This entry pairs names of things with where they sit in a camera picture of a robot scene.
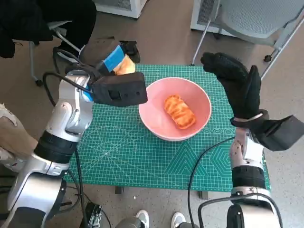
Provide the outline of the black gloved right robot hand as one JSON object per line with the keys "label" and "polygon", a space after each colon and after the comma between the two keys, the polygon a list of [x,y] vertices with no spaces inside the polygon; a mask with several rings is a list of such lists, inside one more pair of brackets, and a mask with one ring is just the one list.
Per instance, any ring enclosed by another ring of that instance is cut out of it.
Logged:
{"label": "black gloved right robot hand", "polygon": [[234,117],[250,119],[260,114],[261,77],[257,66],[247,70],[239,60],[220,52],[205,52],[200,60],[204,71],[213,73],[224,87]]}

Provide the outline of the black left robot hand blue tape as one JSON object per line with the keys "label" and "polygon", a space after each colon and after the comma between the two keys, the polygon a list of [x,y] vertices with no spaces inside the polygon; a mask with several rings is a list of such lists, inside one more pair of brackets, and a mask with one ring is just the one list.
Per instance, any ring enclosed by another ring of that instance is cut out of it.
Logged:
{"label": "black left robot hand blue tape", "polygon": [[89,42],[81,50],[79,59],[104,76],[134,73],[135,64],[141,61],[136,41],[117,40],[114,37]]}

